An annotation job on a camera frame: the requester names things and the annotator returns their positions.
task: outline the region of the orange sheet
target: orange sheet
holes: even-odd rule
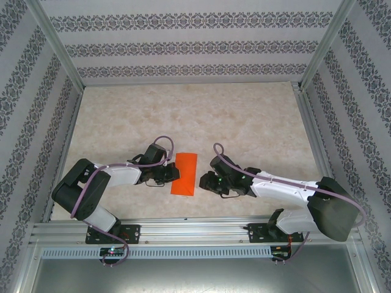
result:
[[[171,194],[193,196],[196,184],[197,154],[178,153],[175,157],[175,166],[179,169],[180,179],[172,182]]]

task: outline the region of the black mounting plate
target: black mounting plate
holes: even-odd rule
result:
[[[125,240],[127,244],[138,244],[140,239],[140,228],[140,225],[121,225],[119,238]],[[86,244],[122,244],[122,242],[88,227]]]
[[[288,235],[282,231],[276,238],[270,236],[267,223],[250,223],[245,229],[249,232],[250,243],[289,242]],[[292,243],[303,242],[304,240],[302,233],[293,233],[291,237]]]

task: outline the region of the damask wallpaper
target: damask wallpaper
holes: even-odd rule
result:
[[[307,95],[334,176],[365,208],[381,292],[391,292],[391,7],[357,1]]]
[[[299,81],[340,0],[46,0],[86,85]]]
[[[23,0],[0,1],[0,292],[42,219],[79,92]]]

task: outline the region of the aluminum frame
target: aluminum frame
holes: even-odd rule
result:
[[[247,231],[249,223],[266,223],[269,217],[214,217],[181,219],[122,220],[123,224],[141,226],[140,241],[130,247],[251,247],[278,246],[280,243],[251,244]],[[42,258],[48,247],[109,247],[86,244],[87,225],[79,221],[36,223],[27,246],[27,253],[16,281],[14,293],[32,292]],[[336,242],[321,233],[312,233],[305,245],[345,245],[362,292],[378,293],[375,276],[369,265],[362,238],[352,230],[346,242]]]

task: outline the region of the marble floor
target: marble floor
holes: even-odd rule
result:
[[[223,200],[199,188],[200,177],[211,170],[214,142],[242,168],[320,179],[289,82],[88,87],[64,174],[83,157],[101,164],[125,162],[163,134],[173,138],[176,153],[198,154],[194,196],[171,195],[171,184],[111,187],[100,203],[118,218],[270,215],[292,208],[272,198]],[[169,147],[168,141],[159,142]],[[69,213],[55,205],[52,220],[67,219]]]

